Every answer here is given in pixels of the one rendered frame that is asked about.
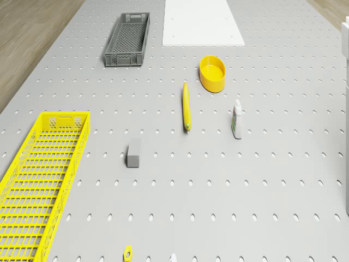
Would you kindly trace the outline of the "white bottle with coloured label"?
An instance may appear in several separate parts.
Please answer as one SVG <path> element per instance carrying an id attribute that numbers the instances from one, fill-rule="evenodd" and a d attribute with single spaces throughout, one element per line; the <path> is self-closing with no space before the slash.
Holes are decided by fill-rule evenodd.
<path id="1" fill-rule="evenodd" d="M 242 138 L 242 107 L 238 99 L 235 100 L 232 113 L 232 131 L 236 139 Z"/>

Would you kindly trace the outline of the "grey cube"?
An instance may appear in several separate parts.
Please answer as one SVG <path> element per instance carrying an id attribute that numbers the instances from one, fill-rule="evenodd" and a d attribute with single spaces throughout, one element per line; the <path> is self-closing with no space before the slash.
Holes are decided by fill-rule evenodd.
<path id="1" fill-rule="evenodd" d="M 140 166 L 141 139 L 132 139 L 128 146 L 127 167 L 138 168 Z"/>

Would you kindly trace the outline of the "dark grey basket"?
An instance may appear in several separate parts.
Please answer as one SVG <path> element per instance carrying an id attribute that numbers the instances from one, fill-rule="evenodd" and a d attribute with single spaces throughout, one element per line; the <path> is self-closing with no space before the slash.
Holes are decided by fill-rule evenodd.
<path id="1" fill-rule="evenodd" d="M 105 66 L 141 66 L 150 27 L 150 13 L 122 13 L 105 52 Z"/>

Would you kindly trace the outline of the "banana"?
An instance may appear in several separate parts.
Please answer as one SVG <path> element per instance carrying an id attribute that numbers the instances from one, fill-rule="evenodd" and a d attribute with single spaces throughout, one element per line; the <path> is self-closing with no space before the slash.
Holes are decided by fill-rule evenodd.
<path id="1" fill-rule="evenodd" d="M 189 89 L 186 82 L 183 84 L 183 122 L 184 127 L 187 131 L 191 130 L 191 112 L 190 112 L 190 100 L 189 100 Z"/>

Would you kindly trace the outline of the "yellow basket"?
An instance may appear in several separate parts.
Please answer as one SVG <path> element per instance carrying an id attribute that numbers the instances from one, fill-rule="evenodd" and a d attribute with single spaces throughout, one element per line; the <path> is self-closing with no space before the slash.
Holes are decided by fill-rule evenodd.
<path id="1" fill-rule="evenodd" d="M 88 112 L 42 112 L 0 182 L 0 262 L 46 262 L 90 131 Z"/>

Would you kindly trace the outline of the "yellow bowl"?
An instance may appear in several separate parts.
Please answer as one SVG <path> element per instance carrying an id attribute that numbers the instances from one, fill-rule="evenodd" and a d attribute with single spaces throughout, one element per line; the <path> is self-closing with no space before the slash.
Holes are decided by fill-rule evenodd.
<path id="1" fill-rule="evenodd" d="M 205 56 L 200 61 L 200 81 L 203 87 L 212 92 L 221 92 L 225 87 L 226 68 L 216 56 Z"/>

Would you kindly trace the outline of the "white board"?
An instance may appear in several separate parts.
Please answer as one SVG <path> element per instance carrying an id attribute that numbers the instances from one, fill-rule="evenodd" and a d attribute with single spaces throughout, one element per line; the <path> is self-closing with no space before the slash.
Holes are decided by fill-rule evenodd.
<path id="1" fill-rule="evenodd" d="M 163 46 L 244 46 L 227 0 L 166 0 Z"/>

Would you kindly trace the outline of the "white cabinet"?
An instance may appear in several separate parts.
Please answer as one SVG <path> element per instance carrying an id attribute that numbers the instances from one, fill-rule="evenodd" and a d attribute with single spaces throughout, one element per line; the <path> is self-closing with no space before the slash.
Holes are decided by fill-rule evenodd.
<path id="1" fill-rule="evenodd" d="M 341 23 L 342 53 L 346 58 L 346 212 L 349 216 L 349 16 Z"/>

